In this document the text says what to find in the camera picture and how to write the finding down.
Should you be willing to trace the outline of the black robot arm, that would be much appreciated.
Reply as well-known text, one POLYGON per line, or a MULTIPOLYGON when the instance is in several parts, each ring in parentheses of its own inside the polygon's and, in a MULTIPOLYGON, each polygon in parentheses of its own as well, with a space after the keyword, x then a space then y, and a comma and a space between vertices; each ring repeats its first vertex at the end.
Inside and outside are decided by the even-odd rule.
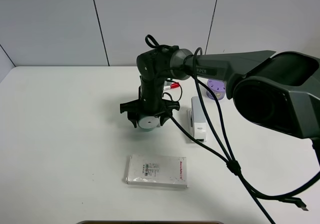
POLYGON ((297 138, 320 135, 320 60, 298 52, 270 50, 193 56, 173 46, 142 53, 136 59, 140 72, 137 100, 120 105, 136 124, 141 115, 169 116, 178 102, 161 102, 167 78, 186 80, 193 74, 220 80, 228 99, 248 121, 297 138))

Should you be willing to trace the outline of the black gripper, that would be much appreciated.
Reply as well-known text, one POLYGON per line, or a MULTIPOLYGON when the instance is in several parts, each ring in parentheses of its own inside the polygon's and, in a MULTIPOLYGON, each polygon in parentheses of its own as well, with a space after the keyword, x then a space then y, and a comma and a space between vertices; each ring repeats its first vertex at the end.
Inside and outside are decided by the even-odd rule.
POLYGON ((147 80, 140 76, 139 96, 137 100, 120 104, 120 113, 127 112, 127 118, 137 128, 139 114, 158 116, 162 127, 173 116, 172 110, 179 110, 177 101, 163 100, 163 88, 165 79, 160 77, 147 80))

